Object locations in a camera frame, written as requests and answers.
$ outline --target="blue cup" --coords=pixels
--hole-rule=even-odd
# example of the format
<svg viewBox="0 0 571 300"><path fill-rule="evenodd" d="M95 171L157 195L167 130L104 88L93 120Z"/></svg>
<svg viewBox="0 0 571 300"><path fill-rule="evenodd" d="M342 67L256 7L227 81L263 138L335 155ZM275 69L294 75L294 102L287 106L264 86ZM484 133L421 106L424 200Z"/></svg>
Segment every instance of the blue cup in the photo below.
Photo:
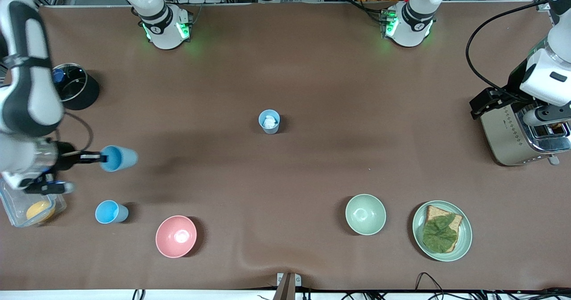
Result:
<svg viewBox="0 0 571 300"><path fill-rule="evenodd" d="M265 119L267 116L273 117L276 121L274 127L265 127ZM268 109L262 111L260 116L257 118L257 122L260 124L261 129L265 131L265 133L269 133L270 135L277 133L277 129L280 127L280 115L272 109Z"/></svg>
<svg viewBox="0 0 571 300"><path fill-rule="evenodd" d="M114 200L104 200L95 209L95 219L101 224L121 223L128 215L127 207Z"/></svg>
<svg viewBox="0 0 571 300"><path fill-rule="evenodd" d="M99 163L106 172L115 172L137 164L139 156L137 152L121 146L107 146L101 150L101 155L106 155L108 161Z"/></svg>

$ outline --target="mint green plate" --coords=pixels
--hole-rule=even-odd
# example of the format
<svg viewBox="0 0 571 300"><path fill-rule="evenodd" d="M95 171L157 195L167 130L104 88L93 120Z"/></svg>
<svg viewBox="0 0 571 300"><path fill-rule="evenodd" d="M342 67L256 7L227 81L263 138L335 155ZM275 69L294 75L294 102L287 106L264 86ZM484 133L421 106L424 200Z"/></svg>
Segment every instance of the mint green plate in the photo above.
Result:
<svg viewBox="0 0 571 300"><path fill-rule="evenodd" d="M463 217L458 229L458 242L456 243L454 250L450 253L435 253L424 246L424 243L422 242L422 229L424 227L424 221L426 220L426 209L429 205L462 215ZM424 253L433 259L443 262L456 261L463 257L472 245L472 227L470 225L470 221L468 221L468 218L466 217L466 214L464 214L456 205L443 200L432 200L424 203L418 208L416 213L414 213L414 218L412 219L412 234L414 235L416 243L418 243L418 246L422 251L424 251Z"/></svg>
<svg viewBox="0 0 571 300"><path fill-rule="evenodd" d="M353 231L361 235L378 233L387 221L385 206L369 194L353 196L345 207L345 219Z"/></svg>

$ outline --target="spinach leaf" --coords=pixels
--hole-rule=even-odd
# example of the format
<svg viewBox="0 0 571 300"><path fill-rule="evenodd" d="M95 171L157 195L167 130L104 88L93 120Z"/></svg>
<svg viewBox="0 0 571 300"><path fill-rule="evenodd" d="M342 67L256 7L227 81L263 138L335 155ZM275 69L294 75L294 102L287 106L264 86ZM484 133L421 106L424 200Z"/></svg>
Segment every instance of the spinach leaf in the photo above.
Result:
<svg viewBox="0 0 571 300"><path fill-rule="evenodd" d="M452 247L458 234L449 227L455 214L441 215L427 221L422 229L422 242L433 252L445 253Z"/></svg>

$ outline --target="black container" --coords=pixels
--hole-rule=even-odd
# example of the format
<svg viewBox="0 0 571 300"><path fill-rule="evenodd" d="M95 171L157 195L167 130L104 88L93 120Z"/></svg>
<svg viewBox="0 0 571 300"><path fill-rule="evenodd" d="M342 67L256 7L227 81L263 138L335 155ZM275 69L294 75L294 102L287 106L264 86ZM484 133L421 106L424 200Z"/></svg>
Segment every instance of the black container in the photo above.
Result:
<svg viewBox="0 0 571 300"><path fill-rule="evenodd" d="M64 63L54 68L54 85L67 109L86 109L99 97L99 83L75 63Z"/></svg>

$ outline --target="toast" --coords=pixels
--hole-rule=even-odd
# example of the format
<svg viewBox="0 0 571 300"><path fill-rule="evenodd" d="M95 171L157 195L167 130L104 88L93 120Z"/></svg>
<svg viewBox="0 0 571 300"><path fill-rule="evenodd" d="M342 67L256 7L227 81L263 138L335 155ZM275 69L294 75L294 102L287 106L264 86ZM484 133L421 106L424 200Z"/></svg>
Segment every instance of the toast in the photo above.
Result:
<svg viewBox="0 0 571 300"><path fill-rule="evenodd" d="M426 209L426 221L424 221L424 223L426 223L427 221L430 221L431 219L434 219L435 217L439 217L441 215L448 215L448 214L452 214L452 212L448 212L445 211L441 208L438 208L436 206L432 206L429 205L428 208ZM454 220L452 221L452 223L450 223L450 225L448 227L450 227L451 229L453 229L456 234L458 234L458 230L460 228L460 223L462 222L462 215L456 215ZM454 250L454 248L456 247L456 243L458 242L458 239L456 239L456 241L454 242L454 244L450 247L450 249L447 249L445 253L450 253Z"/></svg>

